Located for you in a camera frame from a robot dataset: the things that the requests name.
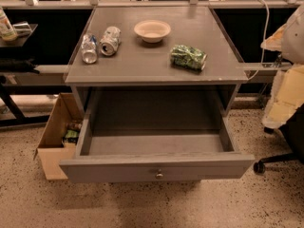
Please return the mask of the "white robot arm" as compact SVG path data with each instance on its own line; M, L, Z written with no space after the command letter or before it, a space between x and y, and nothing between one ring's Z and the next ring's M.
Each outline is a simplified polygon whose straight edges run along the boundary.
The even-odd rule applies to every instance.
M304 5L260 46L281 52L282 58L293 64L287 71L276 73L262 118L264 126L280 128L304 104Z

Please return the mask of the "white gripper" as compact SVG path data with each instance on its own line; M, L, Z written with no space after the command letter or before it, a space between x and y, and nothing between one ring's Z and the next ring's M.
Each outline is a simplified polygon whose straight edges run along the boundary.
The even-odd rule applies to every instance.
M286 24L265 39L260 47L270 51L282 51L282 39ZM287 71L279 70L274 78L271 98L266 104L262 123L275 129L284 125L304 104L304 66L294 64Z

